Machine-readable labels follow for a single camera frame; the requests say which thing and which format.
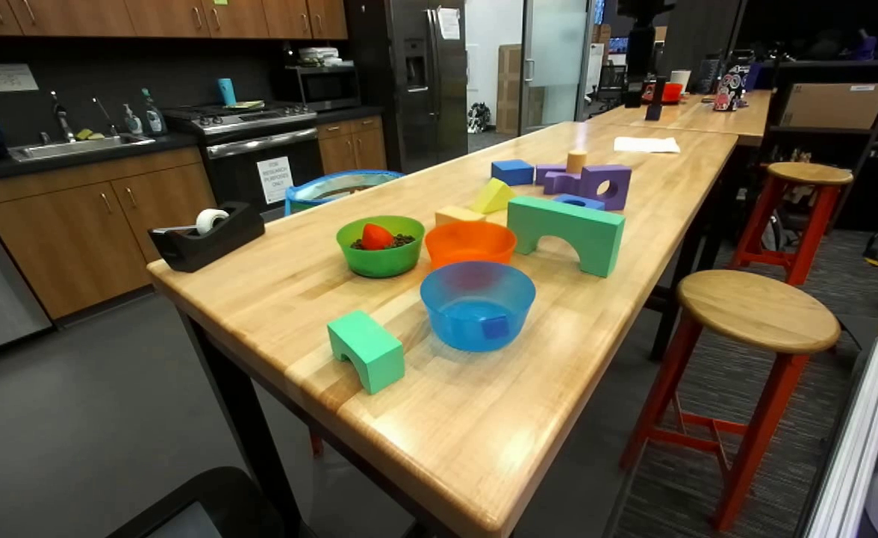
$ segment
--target bottle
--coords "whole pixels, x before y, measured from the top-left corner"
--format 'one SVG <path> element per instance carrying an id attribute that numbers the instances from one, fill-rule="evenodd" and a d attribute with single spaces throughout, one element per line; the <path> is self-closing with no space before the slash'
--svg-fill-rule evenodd
<path id="1" fill-rule="evenodd" d="M 168 126 L 165 126 L 165 114 L 162 114 L 162 106 L 154 102 L 154 94 L 151 94 L 146 85 L 142 85 L 142 91 L 145 91 L 146 135 L 159 136 L 159 135 L 168 132 Z"/>
<path id="2" fill-rule="evenodd" d="M 142 123 L 142 115 L 131 111 L 130 102 L 124 105 L 124 123 L 130 126 L 130 135 L 131 135 L 131 136 L 145 136 L 145 123 Z"/>

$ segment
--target white paper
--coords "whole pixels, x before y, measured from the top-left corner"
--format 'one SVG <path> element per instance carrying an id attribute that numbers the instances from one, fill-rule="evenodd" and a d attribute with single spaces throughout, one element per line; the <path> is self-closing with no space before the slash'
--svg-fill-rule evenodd
<path id="1" fill-rule="evenodd" d="M 36 91 L 39 79 L 28 63 L 0 63 L 0 91 Z"/>
<path id="2" fill-rule="evenodd" d="M 461 8 L 440 8 L 440 36 L 446 42 L 461 42 L 464 39 Z"/>
<path id="3" fill-rule="evenodd" d="M 615 136 L 615 151 L 666 151 L 678 156 L 682 145 L 676 136 Z"/>
<path id="4" fill-rule="evenodd" d="M 265 203 L 282 203 L 288 187 L 294 184 L 294 167 L 291 157 L 265 157 L 258 160 L 261 187 Z"/>

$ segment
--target blue bowl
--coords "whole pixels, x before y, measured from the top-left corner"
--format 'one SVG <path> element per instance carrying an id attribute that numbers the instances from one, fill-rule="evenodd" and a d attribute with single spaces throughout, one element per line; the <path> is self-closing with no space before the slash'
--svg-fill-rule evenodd
<path id="1" fill-rule="evenodd" d="M 451 263 L 428 275 L 422 302 L 442 342 L 464 351 L 494 351 L 522 330 L 534 283 L 515 266 Z"/>

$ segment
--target plastic bowl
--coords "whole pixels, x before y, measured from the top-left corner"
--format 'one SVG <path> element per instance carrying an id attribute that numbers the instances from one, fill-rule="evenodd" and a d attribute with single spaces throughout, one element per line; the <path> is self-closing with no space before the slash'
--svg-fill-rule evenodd
<path id="1" fill-rule="evenodd" d="M 392 233 L 412 236 L 412 242 L 382 248 L 382 250 L 364 250 L 357 242 L 361 239 L 361 229 L 367 224 L 380 224 Z M 337 242 L 348 256 L 348 266 L 357 275 L 367 275 L 367 277 L 392 277 L 392 275 L 410 271 L 419 263 L 422 236 L 424 236 L 424 226 L 415 218 L 404 218 L 404 215 L 372 215 L 372 218 L 349 220 L 348 226 L 337 229 Z"/>
<path id="2" fill-rule="evenodd" d="M 451 220 L 428 233 L 428 250 L 437 268 L 469 259 L 512 263 L 518 233 L 488 220 Z"/>
<path id="3" fill-rule="evenodd" d="M 464 351 L 509 345 L 534 302 L 525 271 L 503 263 L 454 263 L 422 283 L 437 338 Z"/>

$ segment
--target kitchen sink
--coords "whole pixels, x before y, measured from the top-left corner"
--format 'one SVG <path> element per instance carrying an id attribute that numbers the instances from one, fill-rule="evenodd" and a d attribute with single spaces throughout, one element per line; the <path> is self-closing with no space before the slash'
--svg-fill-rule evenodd
<path id="1" fill-rule="evenodd" d="M 28 145 L 9 145 L 9 156 L 15 160 L 52 160 L 52 157 L 70 157 L 70 156 L 89 156 L 89 151 L 116 151 L 130 145 L 154 145 L 159 144 L 156 136 L 89 136 L 89 139 L 76 139 L 76 144 L 28 144 Z"/>

